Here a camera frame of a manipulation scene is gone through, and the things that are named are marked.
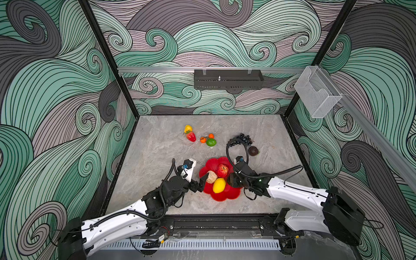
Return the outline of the beige fake garlic bulb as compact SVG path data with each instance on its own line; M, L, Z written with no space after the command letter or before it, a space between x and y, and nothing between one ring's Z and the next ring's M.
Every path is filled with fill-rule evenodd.
M206 182L209 183L209 184L213 184L217 180L217 178L218 178L218 176L216 175L215 172L209 171Z

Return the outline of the dark fake avocado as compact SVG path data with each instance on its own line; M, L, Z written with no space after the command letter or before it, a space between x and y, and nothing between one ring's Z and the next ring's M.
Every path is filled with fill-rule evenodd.
M230 185L233 188L238 188L238 178L235 173L229 174L227 177L227 184Z

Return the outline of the yellow fake lemon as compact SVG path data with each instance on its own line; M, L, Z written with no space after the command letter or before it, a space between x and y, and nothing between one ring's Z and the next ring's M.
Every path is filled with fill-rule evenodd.
M225 190L226 187L226 180L224 178L217 178L213 183L213 192L215 194L221 193Z

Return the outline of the red fake apple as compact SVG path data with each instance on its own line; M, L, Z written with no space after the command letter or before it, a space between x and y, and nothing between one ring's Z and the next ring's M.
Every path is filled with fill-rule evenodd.
M229 168L226 165L220 164L218 166L218 169L216 172L217 177L226 179L228 176L228 173L229 173Z

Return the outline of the dark purple fake plum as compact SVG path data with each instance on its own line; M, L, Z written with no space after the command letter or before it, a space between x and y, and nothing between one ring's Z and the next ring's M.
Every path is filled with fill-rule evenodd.
M257 156L259 154L259 150L256 146L250 146L248 149L249 155L254 157Z

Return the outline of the green fake pepper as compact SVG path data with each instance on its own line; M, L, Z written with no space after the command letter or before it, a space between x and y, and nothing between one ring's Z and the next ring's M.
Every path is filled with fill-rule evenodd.
M214 147L214 146L216 146L217 141L215 139L213 139L213 138L208 138L207 141L206 141L206 144L209 147Z

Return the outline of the yellow fake pepper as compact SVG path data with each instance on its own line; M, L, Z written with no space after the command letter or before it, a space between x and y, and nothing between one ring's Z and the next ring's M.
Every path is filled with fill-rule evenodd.
M190 133L190 132L192 132L192 131L193 131L192 126L190 126L190 125L186 125L186 126L185 126L185 128L184 128L184 133L185 133L185 134L188 134L188 133Z

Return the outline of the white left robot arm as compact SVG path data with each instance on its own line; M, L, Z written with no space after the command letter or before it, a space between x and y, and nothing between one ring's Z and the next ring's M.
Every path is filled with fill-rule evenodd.
M59 230L57 241L60 260L85 260L103 247L119 240L155 233L169 207L192 191L202 192L209 174L193 180L196 161L186 159L171 168L161 184L138 201L123 209L95 219L70 220Z

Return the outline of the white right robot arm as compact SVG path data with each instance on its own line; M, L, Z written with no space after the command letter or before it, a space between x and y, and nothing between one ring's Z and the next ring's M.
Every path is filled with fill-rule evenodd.
M293 237L313 231L330 234L347 245L359 245L365 213L339 188L326 190L294 184L279 178L280 173L258 174L241 156L231 165L234 170L228 180L231 187L242 187L255 197L283 199L305 208L304 211L282 209L274 220L279 234Z

